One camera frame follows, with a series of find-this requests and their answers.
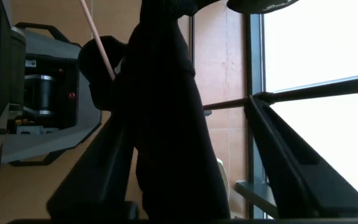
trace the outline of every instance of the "railing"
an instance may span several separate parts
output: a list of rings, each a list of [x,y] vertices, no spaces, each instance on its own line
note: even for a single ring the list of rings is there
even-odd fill
[[[248,96],[204,109],[245,109],[248,173],[247,181],[237,182],[236,191],[247,199],[249,218],[358,217],[357,191],[269,107],[277,102],[358,93],[358,76],[264,92],[263,16],[246,17],[244,24]],[[317,175],[305,172],[306,167]]]

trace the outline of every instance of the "wall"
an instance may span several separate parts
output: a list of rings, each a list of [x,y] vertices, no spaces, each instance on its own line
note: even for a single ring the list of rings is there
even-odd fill
[[[113,35],[126,42],[138,22],[139,0],[87,0],[100,35]],[[78,1],[12,1],[12,20],[50,24],[71,41],[81,45],[91,31]],[[196,17],[196,81],[204,104],[244,96],[241,16],[226,9],[223,2],[202,10]],[[188,18],[180,21],[188,37]],[[103,113],[108,119],[109,113]],[[230,183],[245,178],[244,115],[242,110],[219,110],[207,118],[216,155],[225,165]],[[3,166],[0,180],[0,223],[17,218],[47,218],[45,203],[86,150],[94,133],[77,149],[64,153],[47,167]],[[127,199],[141,205],[141,192],[131,170]],[[234,215],[242,217],[244,201],[233,190]]]

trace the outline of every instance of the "cable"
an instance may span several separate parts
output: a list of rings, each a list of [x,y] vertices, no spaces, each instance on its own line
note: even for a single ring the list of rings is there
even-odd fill
[[[106,51],[104,50],[104,47],[103,47],[103,44],[102,44],[102,41],[100,40],[100,36],[98,34],[98,30],[96,30],[96,26],[92,20],[92,16],[91,16],[91,13],[85,3],[85,0],[80,0],[81,2],[81,5],[82,5],[82,8],[84,10],[84,13],[86,15],[86,19],[88,20],[88,24],[89,26],[91,27],[91,30],[92,30],[92,34],[93,34],[93,37],[96,41],[96,44],[98,45],[98,48],[99,48],[99,51],[100,51],[100,54],[102,55],[102,58],[103,58],[103,61],[104,61],[104,64],[106,65],[106,68],[107,68],[107,71],[109,72],[110,74],[110,77],[111,77],[111,80],[114,80],[115,79],[115,74],[112,70],[112,67],[111,67],[111,64],[110,64],[110,61],[109,61],[109,58],[107,57],[107,54],[106,54]]]

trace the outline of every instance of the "logo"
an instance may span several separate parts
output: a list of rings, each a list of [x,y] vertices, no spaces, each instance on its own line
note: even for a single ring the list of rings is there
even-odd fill
[[[268,10],[271,10],[271,9],[276,9],[276,8],[279,8],[279,7],[287,6],[287,5],[291,4],[292,1],[293,0],[287,0],[286,2],[283,2],[281,4],[267,6],[263,11],[268,11]]]

